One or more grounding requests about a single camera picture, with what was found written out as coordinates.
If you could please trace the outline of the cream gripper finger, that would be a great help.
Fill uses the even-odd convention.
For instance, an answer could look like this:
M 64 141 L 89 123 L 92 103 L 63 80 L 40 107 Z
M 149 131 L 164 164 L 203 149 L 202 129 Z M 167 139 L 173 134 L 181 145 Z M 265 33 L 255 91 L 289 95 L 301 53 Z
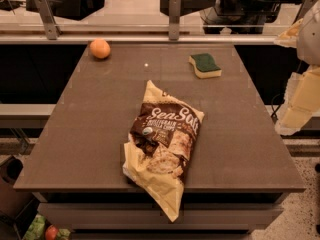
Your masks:
M 274 43 L 285 48 L 296 48 L 303 19 L 299 19 L 288 29 L 279 34 Z
M 275 130 L 288 136 L 298 132 L 320 110 L 320 67 L 310 66 L 302 74 L 293 72 L 284 98 Z

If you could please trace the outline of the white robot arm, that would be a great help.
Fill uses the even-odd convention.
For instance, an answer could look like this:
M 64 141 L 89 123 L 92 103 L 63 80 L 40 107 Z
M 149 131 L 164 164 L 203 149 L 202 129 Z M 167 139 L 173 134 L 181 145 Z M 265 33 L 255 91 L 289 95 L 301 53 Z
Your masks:
M 309 65 L 304 73 L 293 72 L 288 79 L 284 103 L 275 124 L 278 134 L 292 135 L 320 110 L 320 2 L 282 32 L 274 43 L 295 48 L 298 59 Z

